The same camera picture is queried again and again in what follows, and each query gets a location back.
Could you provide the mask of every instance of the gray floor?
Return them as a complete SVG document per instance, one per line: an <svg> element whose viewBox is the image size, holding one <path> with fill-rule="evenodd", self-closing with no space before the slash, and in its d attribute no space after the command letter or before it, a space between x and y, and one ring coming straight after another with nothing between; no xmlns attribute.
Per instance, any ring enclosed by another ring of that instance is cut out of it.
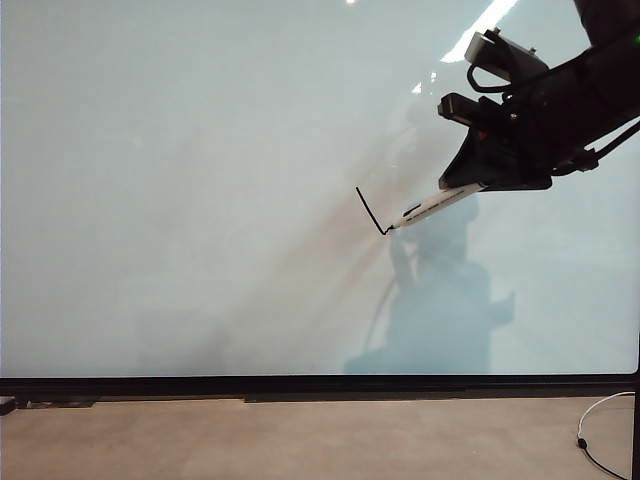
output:
<svg viewBox="0 0 640 480"><path fill-rule="evenodd" d="M2 478L602 479L575 447L591 398L245 404L98 403L2 420ZM633 401L586 423L630 475Z"/></svg>

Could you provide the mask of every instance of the black wire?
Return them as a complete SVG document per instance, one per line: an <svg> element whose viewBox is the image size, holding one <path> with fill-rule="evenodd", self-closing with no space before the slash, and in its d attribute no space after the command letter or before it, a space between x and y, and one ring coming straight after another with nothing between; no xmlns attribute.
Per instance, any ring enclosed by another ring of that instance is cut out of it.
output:
<svg viewBox="0 0 640 480"><path fill-rule="evenodd" d="M607 472L609 475L615 477L615 478L619 478L620 480L629 480L626 477L623 477L622 475L614 472L613 470L608 469L607 467L605 467L604 465L602 465L598 460L596 460L593 455L591 455L591 453L589 453L589 450L587 450L587 443L584 442L584 448L582 448L582 450L584 451L584 454L587 456L587 458L589 458L589 460L591 460L593 462L594 465L596 465L598 468L600 468L602 471Z"/></svg>
<svg viewBox="0 0 640 480"><path fill-rule="evenodd" d="M478 82L476 82L475 77L473 76L473 72L475 71L476 67L478 67L479 65L476 64L472 64L469 67L469 70L467 70L467 81L469 82L469 85L471 85L471 88L473 88L476 92L478 93L503 93L503 92L508 92L511 89L513 89L513 85L510 83L507 83L506 85L495 85L492 87L485 87L483 85L480 85Z"/></svg>
<svg viewBox="0 0 640 480"><path fill-rule="evenodd" d="M387 232L389 230L393 230L393 225L390 226L389 228L387 228L386 230L382 230L382 227L380 226L380 224L378 223L378 220L376 220L376 217L373 215L373 212L371 211L371 209L369 208L369 205L367 205L366 200L364 199L364 197L362 196L362 193L360 192L360 189L358 187L356 187L356 192L358 192L358 196L360 197L360 200L362 200L362 204L364 205L364 208L367 209L367 213L369 214L369 216L371 217L371 220L373 220L373 223L375 223L376 228L378 229L378 231L382 234L382 235L386 235Z"/></svg>
<svg viewBox="0 0 640 480"><path fill-rule="evenodd" d="M596 158L599 160L602 157L604 157L605 155L611 153L611 151L620 146L620 144L626 140L629 140L629 138L638 133L638 131L640 131L640 121L634 123L633 125L631 125L629 128L627 128L624 132L622 132L620 135L618 135L616 138L614 138L613 140L611 140L611 142L609 142L606 146L602 147L600 150L598 150L596 152Z"/></svg>

